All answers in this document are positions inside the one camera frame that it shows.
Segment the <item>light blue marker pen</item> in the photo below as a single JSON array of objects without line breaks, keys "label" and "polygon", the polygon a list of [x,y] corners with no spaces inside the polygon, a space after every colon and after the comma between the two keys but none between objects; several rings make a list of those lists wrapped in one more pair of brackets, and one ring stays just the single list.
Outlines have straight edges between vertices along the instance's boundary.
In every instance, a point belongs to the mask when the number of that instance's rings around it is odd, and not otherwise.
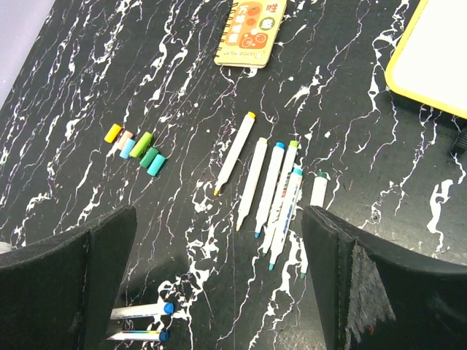
[{"label": "light blue marker pen", "polygon": [[274,196],[275,187],[277,185],[277,177],[279,175],[284,153],[285,145],[282,142],[277,142],[273,147],[260,203],[258,205],[258,210],[255,216],[255,238],[260,236],[262,227],[268,219],[269,210]]}]

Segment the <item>pink marker pen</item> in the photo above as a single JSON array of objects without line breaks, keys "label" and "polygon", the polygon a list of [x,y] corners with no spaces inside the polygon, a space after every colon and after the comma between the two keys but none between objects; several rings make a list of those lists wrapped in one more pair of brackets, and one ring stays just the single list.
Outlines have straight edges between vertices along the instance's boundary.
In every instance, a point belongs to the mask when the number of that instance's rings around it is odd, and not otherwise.
[{"label": "pink marker pen", "polygon": [[250,213],[250,208],[255,195],[255,190],[258,184],[260,172],[263,166],[264,158],[266,156],[266,150],[268,146],[267,139],[260,137],[256,143],[255,151],[250,164],[247,181],[244,186],[242,193],[242,199],[239,204],[238,217],[236,221],[236,232],[238,232],[242,226],[244,219]]}]

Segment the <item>dark green pen cap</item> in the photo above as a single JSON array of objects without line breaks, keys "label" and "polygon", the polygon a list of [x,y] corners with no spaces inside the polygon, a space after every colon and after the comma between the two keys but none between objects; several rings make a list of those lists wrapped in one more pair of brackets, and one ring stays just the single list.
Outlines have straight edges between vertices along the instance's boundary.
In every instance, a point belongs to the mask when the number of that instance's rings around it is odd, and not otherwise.
[{"label": "dark green pen cap", "polygon": [[148,168],[151,163],[154,161],[155,157],[158,155],[159,151],[155,147],[150,147],[142,157],[140,161],[140,166],[143,168]]}]

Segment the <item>teal marker pen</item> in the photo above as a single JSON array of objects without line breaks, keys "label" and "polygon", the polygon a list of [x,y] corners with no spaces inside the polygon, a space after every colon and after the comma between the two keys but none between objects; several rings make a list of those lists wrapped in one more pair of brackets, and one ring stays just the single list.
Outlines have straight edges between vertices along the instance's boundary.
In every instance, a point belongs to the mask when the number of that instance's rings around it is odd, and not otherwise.
[{"label": "teal marker pen", "polygon": [[277,258],[284,248],[285,238],[290,227],[302,179],[303,170],[301,168],[294,168],[290,174],[285,198],[274,230],[274,237],[271,244],[271,256],[269,258],[269,271],[273,271]]}]

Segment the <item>dark green marker pen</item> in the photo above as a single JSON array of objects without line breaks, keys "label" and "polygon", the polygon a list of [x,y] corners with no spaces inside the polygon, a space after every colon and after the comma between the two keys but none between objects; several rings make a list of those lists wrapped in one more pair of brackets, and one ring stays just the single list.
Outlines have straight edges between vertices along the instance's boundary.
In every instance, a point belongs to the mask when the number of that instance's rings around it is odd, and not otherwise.
[{"label": "dark green marker pen", "polygon": [[[317,175],[314,178],[312,194],[311,194],[311,199],[310,199],[311,206],[323,207],[328,180],[329,180],[329,175],[326,172],[324,171],[317,172]],[[302,237],[299,238],[299,243],[300,243],[300,258],[301,258],[300,278],[305,279],[309,263],[308,263],[308,259],[306,256],[304,240]]]}]

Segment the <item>light green marker pen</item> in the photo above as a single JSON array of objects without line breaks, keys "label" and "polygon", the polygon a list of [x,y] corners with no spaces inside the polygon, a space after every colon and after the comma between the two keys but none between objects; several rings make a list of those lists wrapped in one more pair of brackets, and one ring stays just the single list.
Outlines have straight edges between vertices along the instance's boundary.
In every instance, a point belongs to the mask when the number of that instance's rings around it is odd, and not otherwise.
[{"label": "light green marker pen", "polygon": [[285,160],[282,164],[279,181],[277,184],[276,192],[274,194],[274,200],[271,205],[268,222],[266,225],[265,237],[261,246],[263,256],[266,256],[273,241],[274,231],[277,226],[279,219],[280,209],[282,208],[283,198],[285,197],[285,191],[287,190],[287,182],[290,176],[290,172],[293,170],[293,165],[296,159],[298,151],[298,142],[291,140],[287,152],[285,154]]}]

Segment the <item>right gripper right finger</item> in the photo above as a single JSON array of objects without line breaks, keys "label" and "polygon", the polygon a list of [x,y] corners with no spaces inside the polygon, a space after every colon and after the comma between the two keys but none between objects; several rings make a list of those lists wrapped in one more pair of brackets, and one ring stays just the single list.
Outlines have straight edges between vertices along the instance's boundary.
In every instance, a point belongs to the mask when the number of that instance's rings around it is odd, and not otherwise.
[{"label": "right gripper right finger", "polygon": [[464,349],[466,267],[405,249],[318,206],[301,229],[328,349]]}]

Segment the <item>light green pen cap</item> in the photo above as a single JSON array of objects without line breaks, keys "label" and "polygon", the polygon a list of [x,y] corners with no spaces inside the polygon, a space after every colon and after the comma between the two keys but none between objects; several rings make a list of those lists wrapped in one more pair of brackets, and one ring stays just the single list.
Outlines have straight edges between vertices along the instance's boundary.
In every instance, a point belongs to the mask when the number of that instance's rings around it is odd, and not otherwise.
[{"label": "light green pen cap", "polygon": [[145,132],[140,139],[135,143],[131,149],[129,155],[132,158],[139,158],[143,152],[147,149],[148,145],[153,139],[153,135],[150,132]]}]

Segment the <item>cyan marker pen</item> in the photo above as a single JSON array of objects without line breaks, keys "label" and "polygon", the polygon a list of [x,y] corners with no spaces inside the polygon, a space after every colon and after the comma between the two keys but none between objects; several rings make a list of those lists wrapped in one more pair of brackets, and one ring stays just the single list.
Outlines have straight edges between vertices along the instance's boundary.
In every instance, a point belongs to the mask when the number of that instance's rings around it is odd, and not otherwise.
[{"label": "cyan marker pen", "polygon": [[111,320],[144,318],[150,316],[165,316],[174,313],[174,304],[170,302],[152,303],[140,306],[114,308],[110,315]]}]

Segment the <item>teal pen cap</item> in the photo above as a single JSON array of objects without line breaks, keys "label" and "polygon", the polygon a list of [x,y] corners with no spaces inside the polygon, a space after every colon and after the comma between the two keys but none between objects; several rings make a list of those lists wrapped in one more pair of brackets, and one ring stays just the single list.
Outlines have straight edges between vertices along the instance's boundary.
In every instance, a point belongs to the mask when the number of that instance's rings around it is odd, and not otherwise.
[{"label": "teal pen cap", "polygon": [[150,166],[147,169],[147,173],[151,176],[157,176],[158,172],[166,162],[166,158],[162,154],[157,154]]}]

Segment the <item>light blue pen cap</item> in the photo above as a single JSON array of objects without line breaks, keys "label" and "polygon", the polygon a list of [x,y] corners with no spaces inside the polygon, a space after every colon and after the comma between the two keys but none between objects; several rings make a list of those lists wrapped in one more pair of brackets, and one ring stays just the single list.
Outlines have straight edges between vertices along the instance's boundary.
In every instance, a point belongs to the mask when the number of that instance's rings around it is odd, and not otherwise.
[{"label": "light blue pen cap", "polygon": [[136,141],[134,139],[126,139],[123,148],[120,151],[120,157],[122,159],[129,159],[131,150],[134,148]]}]

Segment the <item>yellow marker pen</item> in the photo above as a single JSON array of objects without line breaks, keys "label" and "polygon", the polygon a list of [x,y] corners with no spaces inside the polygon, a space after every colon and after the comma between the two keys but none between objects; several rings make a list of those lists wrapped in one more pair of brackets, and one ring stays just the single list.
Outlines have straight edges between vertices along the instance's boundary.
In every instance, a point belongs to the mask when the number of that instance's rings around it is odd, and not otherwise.
[{"label": "yellow marker pen", "polygon": [[225,159],[223,167],[221,168],[220,174],[217,177],[215,184],[214,196],[217,196],[222,188],[222,186],[228,181],[235,163],[243,149],[243,146],[247,140],[247,137],[250,134],[250,131],[254,125],[256,114],[254,112],[248,112],[240,125],[238,133],[233,140],[233,144],[229,149],[228,155]]}]

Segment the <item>yellow pen cap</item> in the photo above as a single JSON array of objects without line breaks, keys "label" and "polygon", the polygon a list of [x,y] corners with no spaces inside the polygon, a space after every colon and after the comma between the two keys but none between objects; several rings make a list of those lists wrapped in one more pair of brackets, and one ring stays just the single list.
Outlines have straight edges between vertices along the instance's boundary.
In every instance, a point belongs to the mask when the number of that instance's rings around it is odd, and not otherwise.
[{"label": "yellow pen cap", "polygon": [[120,132],[122,131],[122,126],[118,125],[117,123],[114,123],[110,129],[107,131],[107,134],[104,137],[105,142],[107,143],[113,143],[115,139],[118,137]]}]

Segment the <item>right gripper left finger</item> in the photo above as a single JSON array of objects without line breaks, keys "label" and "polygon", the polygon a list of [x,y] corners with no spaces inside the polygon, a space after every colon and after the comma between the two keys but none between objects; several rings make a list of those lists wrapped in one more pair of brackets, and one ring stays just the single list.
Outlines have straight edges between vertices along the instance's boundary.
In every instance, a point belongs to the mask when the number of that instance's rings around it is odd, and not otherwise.
[{"label": "right gripper left finger", "polygon": [[97,349],[136,229],[136,209],[122,206],[1,253],[1,348]]}]

